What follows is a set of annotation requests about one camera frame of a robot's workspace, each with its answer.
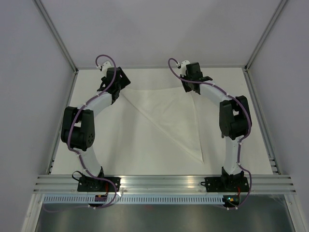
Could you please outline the white cloth napkin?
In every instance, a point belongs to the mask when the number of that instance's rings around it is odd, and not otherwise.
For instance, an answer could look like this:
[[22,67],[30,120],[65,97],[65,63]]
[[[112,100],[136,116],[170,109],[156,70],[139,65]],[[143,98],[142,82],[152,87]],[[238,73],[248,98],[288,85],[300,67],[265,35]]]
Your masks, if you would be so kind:
[[134,90],[123,96],[156,128],[164,133],[187,155],[203,163],[197,111],[191,95],[181,87]]

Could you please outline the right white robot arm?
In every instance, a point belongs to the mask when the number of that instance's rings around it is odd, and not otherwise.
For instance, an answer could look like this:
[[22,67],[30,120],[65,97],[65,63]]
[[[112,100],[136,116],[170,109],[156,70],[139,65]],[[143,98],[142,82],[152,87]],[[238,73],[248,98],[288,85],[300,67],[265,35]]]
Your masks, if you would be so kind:
[[225,139],[225,161],[220,179],[221,187],[226,191],[238,185],[236,175],[243,175],[240,164],[242,140],[251,132],[252,120],[248,99],[245,96],[233,97],[217,86],[213,79],[204,76],[199,63],[187,60],[179,65],[180,78],[186,92],[207,97],[219,106],[219,128]]

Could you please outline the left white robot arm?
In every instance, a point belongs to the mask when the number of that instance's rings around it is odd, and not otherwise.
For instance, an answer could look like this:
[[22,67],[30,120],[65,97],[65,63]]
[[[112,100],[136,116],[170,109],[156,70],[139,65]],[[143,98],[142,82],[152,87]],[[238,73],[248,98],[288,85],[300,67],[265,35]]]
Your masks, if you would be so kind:
[[120,91],[131,83],[121,67],[101,67],[101,70],[104,76],[95,95],[80,107],[66,107],[61,128],[61,141],[77,156],[82,174],[90,177],[88,185],[94,191],[105,187],[103,168],[93,149],[95,117],[114,104]]

